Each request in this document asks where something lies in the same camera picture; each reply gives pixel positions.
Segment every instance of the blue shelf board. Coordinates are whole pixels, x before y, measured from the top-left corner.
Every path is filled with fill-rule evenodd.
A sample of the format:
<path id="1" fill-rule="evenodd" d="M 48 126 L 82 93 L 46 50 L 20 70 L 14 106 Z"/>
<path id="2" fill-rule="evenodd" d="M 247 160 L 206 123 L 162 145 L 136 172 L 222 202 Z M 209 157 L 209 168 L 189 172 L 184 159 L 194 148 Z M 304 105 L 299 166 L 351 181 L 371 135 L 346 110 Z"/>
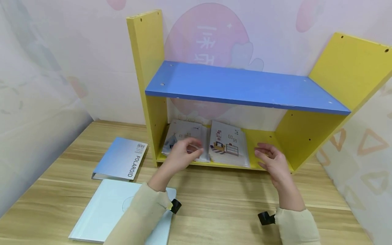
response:
<path id="1" fill-rule="evenodd" d="M 164 61 L 148 96 L 348 115 L 350 110 L 306 76 Z"/>

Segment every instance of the wood grain tabletop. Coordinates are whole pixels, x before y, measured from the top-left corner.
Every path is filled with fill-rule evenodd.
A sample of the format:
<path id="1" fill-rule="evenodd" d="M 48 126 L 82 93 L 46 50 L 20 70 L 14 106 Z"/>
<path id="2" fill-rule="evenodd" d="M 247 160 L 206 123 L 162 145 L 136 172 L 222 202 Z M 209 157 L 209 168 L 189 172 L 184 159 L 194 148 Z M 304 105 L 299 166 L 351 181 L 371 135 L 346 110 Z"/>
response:
<path id="1" fill-rule="evenodd" d="M 148 143 L 145 126 L 91 123 L 0 218 L 0 244 L 87 244 L 68 235 L 101 182 L 91 179 L 92 171 L 116 137 Z M 147 151 L 135 182 L 147 181 L 155 170 Z M 323 245 L 372 244 L 316 158 L 294 180 Z M 281 244 L 278 227 L 261 227 L 257 218 L 263 211 L 273 214 L 278 204 L 267 173 L 190 166 L 169 187 L 177 189 L 182 203 L 173 216 L 169 245 Z"/>

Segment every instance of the paper booklet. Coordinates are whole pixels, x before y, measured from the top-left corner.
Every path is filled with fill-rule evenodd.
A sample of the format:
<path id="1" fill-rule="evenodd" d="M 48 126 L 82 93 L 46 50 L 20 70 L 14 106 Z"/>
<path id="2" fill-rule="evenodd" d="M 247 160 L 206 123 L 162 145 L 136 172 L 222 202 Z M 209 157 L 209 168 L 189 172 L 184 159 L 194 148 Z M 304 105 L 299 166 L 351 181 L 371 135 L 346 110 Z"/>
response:
<path id="1" fill-rule="evenodd" d="M 212 161 L 250 167 L 246 137 L 240 128 L 212 121 L 209 145 Z"/>
<path id="2" fill-rule="evenodd" d="M 68 238 L 103 243 L 131 204 L 140 186 L 138 183 L 103 180 Z M 170 200 L 176 197 L 175 189 L 166 188 L 166 192 Z M 145 244 L 166 245 L 171 218 L 172 212 L 167 210 Z"/>
<path id="3" fill-rule="evenodd" d="M 173 120 L 169 126 L 165 143 L 163 144 L 162 154 L 168 156 L 174 144 L 187 137 L 194 137 L 202 142 L 204 148 L 203 154 L 196 159 L 197 162 L 210 162 L 208 155 L 208 136 L 209 129 L 199 123 L 186 122 L 181 120 Z"/>
<path id="4" fill-rule="evenodd" d="M 147 144 L 117 137 L 93 171 L 92 179 L 134 180 Z"/>
<path id="5" fill-rule="evenodd" d="M 204 153 L 198 162 L 210 162 L 250 167 L 246 137 L 243 131 L 217 121 L 211 129 L 199 123 L 173 120 L 169 126 L 162 153 L 168 155 L 178 140 L 194 137 L 203 142 Z"/>

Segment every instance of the beige sleeve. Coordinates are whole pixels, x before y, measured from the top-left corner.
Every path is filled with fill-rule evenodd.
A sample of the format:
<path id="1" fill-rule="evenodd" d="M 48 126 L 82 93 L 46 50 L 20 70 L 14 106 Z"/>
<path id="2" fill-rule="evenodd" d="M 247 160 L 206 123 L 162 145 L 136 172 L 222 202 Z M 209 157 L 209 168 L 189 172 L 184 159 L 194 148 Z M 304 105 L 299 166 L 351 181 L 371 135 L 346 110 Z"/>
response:
<path id="1" fill-rule="evenodd" d="M 144 183 L 104 245 L 144 245 L 162 215 L 171 207 L 166 192 L 156 192 Z"/>
<path id="2" fill-rule="evenodd" d="M 320 235 L 312 213 L 279 209 L 275 215 L 283 245 L 320 245 Z"/>

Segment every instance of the wall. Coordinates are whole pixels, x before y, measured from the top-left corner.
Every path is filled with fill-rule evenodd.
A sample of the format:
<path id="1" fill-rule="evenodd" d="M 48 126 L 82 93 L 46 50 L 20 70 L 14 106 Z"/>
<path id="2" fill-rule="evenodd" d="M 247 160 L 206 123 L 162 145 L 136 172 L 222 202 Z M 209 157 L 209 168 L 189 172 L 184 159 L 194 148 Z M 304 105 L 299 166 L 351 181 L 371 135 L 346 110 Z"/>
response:
<path id="1" fill-rule="evenodd" d="M 389 0 L 188 0 L 181 4 L 175 0 L 25 0 L 23 4 L 90 115 L 120 122 L 145 123 L 125 22 L 127 16 L 144 11 L 162 9 L 166 58 L 182 62 L 307 75 L 333 32 L 392 44 Z M 391 228 L 379 215 L 391 219 L 385 177 L 391 165 L 390 148 L 385 148 L 391 144 L 391 91 L 389 83 L 344 127 L 342 138 L 335 136 L 336 143 L 327 143 L 318 154 L 322 161 L 323 156 L 329 159 L 327 171 L 376 244 L 388 243 L 386 230 Z M 264 130 L 274 130 L 285 113 L 177 99 L 168 100 L 168 106 L 170 119 L 203 123 L 218 119 Z M 368 136 L 361 144 L 364 133 Z M 334 150 L 333 143 L 340 148 L 345 137 L 342 149 Z M 373 148 L 372 143 L 381 147 Z M 359 146 L 365 150 L 358 153 Z M 363 177 L 364 182 L 361 176 L 372 171 L 376 174 Z M 380 172 L 383 191 L 376 188 L 380 194 L 373 194 L 368 183 Z M 348 196 L 352 193 L 355 201 Z M 353 205 L 358 200 L 361 209 Z"/>
<path id="2" fill-rule="evenodd" d="M 92 121 L 19 1 L 0 1 L 0 217 Z"/>

